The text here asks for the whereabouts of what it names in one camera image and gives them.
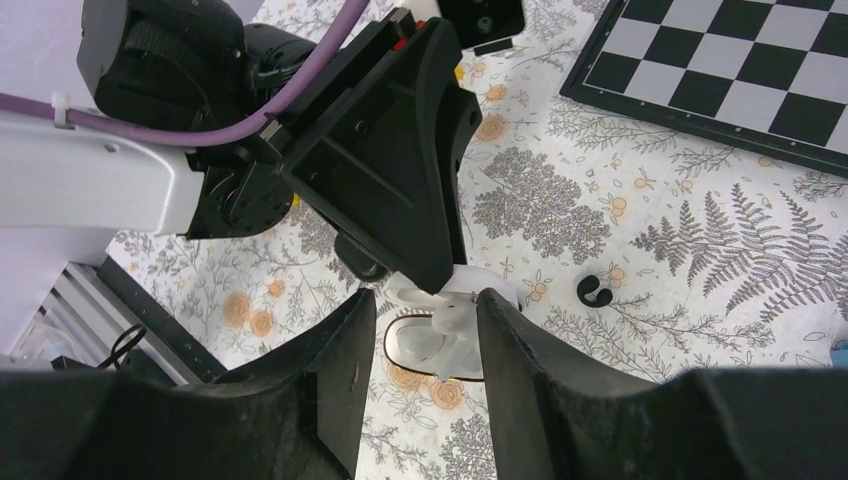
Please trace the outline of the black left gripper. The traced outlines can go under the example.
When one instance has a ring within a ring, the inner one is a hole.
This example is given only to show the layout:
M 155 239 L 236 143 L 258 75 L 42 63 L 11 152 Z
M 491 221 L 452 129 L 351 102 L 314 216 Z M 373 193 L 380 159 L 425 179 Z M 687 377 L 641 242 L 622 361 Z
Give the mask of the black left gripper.
M 370 22 L 284 113 L 284 181 L 364 256 L 436 293 L 466 260 L 457 175 L 482 120 L 445 19 Z

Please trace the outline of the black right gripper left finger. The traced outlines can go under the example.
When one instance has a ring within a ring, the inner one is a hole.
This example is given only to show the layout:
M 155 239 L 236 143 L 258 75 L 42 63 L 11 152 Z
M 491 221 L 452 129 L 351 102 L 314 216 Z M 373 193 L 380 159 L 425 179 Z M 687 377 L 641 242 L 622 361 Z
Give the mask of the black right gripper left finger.
M 210 383 L 96 368 L 1 375 L 5 479 L 351 479 L 376 303 L 369 289 Z

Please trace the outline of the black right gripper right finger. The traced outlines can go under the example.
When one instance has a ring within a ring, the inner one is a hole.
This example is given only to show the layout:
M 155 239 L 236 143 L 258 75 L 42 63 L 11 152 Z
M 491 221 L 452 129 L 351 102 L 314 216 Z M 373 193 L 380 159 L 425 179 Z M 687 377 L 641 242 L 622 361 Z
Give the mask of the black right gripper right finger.
M 477 321 L 501 479 L 843 479 L 843 368 L 693 369 L 655 384 L 483 291 Z

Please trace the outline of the white earbud charging case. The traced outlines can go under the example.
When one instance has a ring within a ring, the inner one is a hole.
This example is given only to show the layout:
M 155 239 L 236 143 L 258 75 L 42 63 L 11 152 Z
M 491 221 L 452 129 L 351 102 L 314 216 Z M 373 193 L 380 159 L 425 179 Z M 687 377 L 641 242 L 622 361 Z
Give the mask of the white earbud charging case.
M 419 289 L 400 272 L 392 274 L 385 295 L 413 312 L 387 326 L 383 342 L 387 360 L 442 382 L 482 382 L 476 308 L 479 294 L 487 288 L 513 306 L 520 305 L 516 290 L 506 279 L 483 268 L 456 265 L 453 276 L 435 294 Z

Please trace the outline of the small white earbud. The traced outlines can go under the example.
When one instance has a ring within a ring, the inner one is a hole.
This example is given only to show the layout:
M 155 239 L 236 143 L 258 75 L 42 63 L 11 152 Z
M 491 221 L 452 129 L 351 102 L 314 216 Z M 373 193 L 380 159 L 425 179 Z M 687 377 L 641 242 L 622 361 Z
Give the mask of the small white earbud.
M 436 308 L 432 327 L 444 336 L 444 345 L 435 358 L 435 377 L 441 381 L 482 381 L 476 304 L 472 296 L 460 294 L 447 298 Z

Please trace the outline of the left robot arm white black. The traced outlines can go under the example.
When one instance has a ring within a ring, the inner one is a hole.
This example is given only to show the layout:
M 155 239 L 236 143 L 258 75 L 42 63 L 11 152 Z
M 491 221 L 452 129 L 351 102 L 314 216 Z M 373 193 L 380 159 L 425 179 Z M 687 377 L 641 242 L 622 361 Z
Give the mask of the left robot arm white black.
M 87 1 L 96 107 L 1 98 L 1 224 L 248 237 L 294 198 L 354 274 L 440 292 L 467 261 L 457 174 L 480 125 L 450 21 L 347 1 L 313 43 L 223 1 Z

